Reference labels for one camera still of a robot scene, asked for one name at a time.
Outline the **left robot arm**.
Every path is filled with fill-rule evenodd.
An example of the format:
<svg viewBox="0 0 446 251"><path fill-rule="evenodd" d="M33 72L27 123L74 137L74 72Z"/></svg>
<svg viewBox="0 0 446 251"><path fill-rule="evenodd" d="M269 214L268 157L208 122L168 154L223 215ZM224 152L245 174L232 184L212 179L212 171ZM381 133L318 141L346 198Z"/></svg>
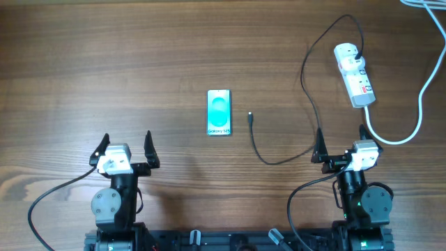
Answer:
<svg viewBox="0 0 446 251"><path fill-rule="evenodd" d="M160 167L160 160L150 132L144 140L145 162L131 163L130 147L126 143L112 144L106 134L91 154L89 164L108 178L111 185L99 190L91 200L96 231L85 235L85 251L142 251L158 250L155 238L143 222L136 221L142 211L142 198L138 178L150 176L152 169Z"/></svg>

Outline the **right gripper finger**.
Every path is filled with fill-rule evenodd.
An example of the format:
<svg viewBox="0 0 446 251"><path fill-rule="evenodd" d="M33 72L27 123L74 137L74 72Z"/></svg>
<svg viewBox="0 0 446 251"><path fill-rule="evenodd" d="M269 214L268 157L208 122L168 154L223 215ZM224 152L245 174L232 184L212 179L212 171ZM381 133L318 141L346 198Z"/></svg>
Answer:
<svg viewBox="0 0 446 251"><path fill-rule="evenodd" d="M321 128L318 128L316 131L316 142L314 145L311 162L312 163L322 163L322 162L326 162L327 159L328 159L328 150L325 145L323 132L322 132Z"/></svg>
<svg viewBox="0 0 446 251"><path fill-rule="evenodd" d="M381 147L381 145L371 136L371 134L366 129L364 124L360 125L360 127L359 127L359 134L360 134L360 139L361 140L366 140L366 139L372 140L377 145L378 152L383 152L383 148Z"/></svg>

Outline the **blue Galaxy smartphone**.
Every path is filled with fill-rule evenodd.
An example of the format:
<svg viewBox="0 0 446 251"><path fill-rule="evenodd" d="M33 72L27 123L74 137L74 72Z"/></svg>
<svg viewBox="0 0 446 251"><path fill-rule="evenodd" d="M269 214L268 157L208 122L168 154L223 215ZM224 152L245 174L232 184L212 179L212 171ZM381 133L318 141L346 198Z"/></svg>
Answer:
<svg viewBox="0 0 446 251"><path fill-rule="evenodd" d="M208 90L206 132L208 136L226 136L232 133L229 89Z"/></svg>

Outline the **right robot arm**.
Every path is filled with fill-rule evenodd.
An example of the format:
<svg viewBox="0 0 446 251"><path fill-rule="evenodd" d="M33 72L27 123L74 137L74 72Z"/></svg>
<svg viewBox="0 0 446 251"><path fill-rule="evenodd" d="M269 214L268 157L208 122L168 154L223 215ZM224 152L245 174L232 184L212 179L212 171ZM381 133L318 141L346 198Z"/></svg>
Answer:
<svg viewBox="0 0 446 251"><path fill-rule="evenodd" d="M321 163L323 174L334 174L332 184L337 207L344 212L342 221L332 223L333 248L348 251L391 251L395 249L390 223L394 193L379 182L368 183L364 173L376 166L383 148L367 129L360 126L360 138L341 155L330 155L322 130L316 131L311 158Z"/></svg>

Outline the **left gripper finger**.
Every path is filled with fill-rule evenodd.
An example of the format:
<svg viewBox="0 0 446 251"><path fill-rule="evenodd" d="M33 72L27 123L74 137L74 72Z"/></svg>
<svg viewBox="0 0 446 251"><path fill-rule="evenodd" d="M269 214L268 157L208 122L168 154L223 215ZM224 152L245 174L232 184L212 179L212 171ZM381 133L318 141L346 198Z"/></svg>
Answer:
<svg viewBox="0 0 446 251"><path fill-rule="evenodd" d="M157 169L160 167L160 159L158 158L155 147L153 145L153 138L150 130L147 131L144 140L144 155L150 169Z"/></svg>
<svg viewBox="0 0 446 251"><path fill-rule="evenodd" d="M105 155L105 151L109 144L110 144L109 134L105 133L104 137L102 138L102 141L99 143L99 145L89 158L90 166L96 166L98 164L100 157Z"/></svg>

